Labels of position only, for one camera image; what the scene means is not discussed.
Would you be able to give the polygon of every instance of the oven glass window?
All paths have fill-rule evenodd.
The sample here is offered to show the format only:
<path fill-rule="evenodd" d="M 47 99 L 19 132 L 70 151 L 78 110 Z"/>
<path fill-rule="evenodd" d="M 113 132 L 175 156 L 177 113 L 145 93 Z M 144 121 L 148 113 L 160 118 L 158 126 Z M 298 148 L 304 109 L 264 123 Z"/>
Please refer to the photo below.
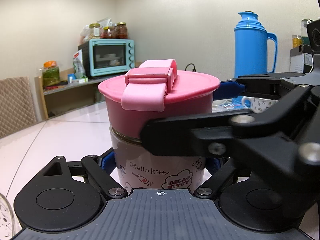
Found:
<path fill-rule="evenodd" d="M 126 65 L 125 49 L 123 44 L 93 46 L 94 68 Z"/>

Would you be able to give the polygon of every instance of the pink strap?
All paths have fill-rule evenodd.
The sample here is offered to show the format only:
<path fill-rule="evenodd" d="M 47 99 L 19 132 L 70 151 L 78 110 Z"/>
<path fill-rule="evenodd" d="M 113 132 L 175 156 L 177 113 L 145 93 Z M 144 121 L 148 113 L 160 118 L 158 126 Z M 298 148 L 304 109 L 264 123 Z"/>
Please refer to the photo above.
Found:
<path fill-rule="evenodd" d="M 164 96 L 171 91 L 177 76 L 174 59 L 147 60 L 124 76 L 126 88 L 121 106 L 125 110 L 164 111 Z"/>

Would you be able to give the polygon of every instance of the pink cup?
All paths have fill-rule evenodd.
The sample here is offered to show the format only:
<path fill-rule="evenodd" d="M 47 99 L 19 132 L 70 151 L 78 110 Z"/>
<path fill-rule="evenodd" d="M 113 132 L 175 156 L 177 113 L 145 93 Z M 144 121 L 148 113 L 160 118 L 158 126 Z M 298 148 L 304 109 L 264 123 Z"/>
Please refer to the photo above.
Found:
<path fill-rule="evenodd" d="M 211 113 L 216 77 L 177 71 L 176 62 L 147 60 L 126 75 L 105 80 L 99 91 L 105 96 L 112 147 L 120 183 L 132 188 L 190 188 L 203 179 L 205 158 L 154 156 L 139 141 L 149 119 Z"/>

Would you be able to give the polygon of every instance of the orange lid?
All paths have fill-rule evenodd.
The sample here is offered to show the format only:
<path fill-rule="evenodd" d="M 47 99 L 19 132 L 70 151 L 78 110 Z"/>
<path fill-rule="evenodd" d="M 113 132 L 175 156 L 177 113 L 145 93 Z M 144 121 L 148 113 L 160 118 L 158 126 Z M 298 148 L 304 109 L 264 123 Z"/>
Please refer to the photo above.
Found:
<path fill-rule="evenodd" d="M 44 67 L 55 67 L 57 65 L 57 62 L 54 60 L 47 61 L 43 64 Z"/>

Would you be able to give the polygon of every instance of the beige chair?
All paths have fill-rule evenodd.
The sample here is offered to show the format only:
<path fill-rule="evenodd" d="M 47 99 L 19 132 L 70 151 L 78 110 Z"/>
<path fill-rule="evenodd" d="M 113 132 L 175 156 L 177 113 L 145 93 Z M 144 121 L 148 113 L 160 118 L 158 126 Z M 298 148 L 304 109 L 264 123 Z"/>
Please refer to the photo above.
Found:
<path fill-rule="evenodd" d="M 0 138 L 36 122 L 29 78 L 0 80 Z"/>

